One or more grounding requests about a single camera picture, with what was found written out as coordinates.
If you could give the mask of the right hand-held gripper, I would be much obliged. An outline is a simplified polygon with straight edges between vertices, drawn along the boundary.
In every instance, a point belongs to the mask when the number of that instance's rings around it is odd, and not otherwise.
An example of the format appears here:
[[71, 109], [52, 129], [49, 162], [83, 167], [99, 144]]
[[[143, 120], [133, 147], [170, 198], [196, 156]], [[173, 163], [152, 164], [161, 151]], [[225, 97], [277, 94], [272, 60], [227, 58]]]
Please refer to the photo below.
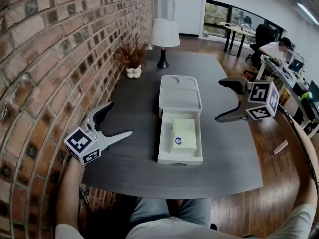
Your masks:
[[273, 82], [249, 82], [244, 77], [232, 76], [218, 83], [242, 95], [243, 99], [236, 108], [215, 117], [217, 122], [256, 121], [275, 116], [279, 93]]

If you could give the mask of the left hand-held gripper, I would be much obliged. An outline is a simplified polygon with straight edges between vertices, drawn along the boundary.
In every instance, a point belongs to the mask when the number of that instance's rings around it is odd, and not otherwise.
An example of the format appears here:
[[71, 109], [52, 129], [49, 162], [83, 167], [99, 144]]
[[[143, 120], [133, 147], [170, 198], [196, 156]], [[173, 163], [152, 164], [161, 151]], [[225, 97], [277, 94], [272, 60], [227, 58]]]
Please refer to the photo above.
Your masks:
[[101, 157], [104, 149], [132, 135], [131, 130], [109, 136], [100, 131], [101, 123], [113, 106], [114, 102], [109, 101], [91, 109], [82, 125], [64, 139], [67, 151], [80, 164], [86, 165]]

